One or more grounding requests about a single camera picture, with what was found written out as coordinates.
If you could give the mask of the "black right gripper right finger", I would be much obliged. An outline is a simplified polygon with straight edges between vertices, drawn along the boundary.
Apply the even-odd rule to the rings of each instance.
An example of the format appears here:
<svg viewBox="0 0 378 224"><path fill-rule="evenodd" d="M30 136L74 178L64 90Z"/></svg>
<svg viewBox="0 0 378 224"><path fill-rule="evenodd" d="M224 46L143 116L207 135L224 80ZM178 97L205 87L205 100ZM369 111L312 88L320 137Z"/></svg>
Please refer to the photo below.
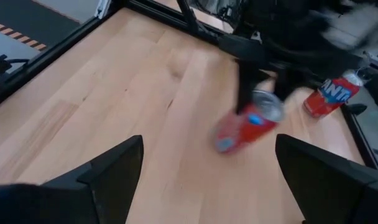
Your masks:
<svg viewBox="0 0 378 224"><path fill-rule="evenodd" d="M305 223L378 223L378 170L287 134L275 153Z"/></svg>

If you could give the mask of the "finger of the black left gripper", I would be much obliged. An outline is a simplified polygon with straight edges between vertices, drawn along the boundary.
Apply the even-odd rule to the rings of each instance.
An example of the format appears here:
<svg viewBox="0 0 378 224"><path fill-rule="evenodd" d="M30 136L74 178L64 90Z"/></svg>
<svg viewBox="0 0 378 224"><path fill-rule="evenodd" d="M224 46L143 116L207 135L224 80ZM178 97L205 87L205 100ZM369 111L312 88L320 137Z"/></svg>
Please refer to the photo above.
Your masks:
<svg viewBox="0 0 378 224"><path fill-rule="evenodd" d="M252 91L255 85L261 82L259 66L255 62L237 60L238 65L238 90L236 112L242 113L247 105L252 101Z"/></svg>
<svg viewBox="0 0 378 224"><path fill-rule="evenodd" d="M280 100L285 101L297 88L301 87L301 77L298 75L278 75L274 95Z"/></svg>

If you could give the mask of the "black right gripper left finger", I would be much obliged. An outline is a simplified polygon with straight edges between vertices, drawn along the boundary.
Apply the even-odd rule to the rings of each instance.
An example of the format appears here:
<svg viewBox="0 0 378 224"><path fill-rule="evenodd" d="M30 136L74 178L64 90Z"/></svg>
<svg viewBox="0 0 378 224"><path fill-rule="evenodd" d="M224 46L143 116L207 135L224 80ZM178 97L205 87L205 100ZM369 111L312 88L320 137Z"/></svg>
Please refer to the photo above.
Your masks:
<svg viewBox="0 0 378 224"><path fill-rule="evenodd" d="M0 223L125 223L142 163L135 135L44 184L0 185Z"/></svg>

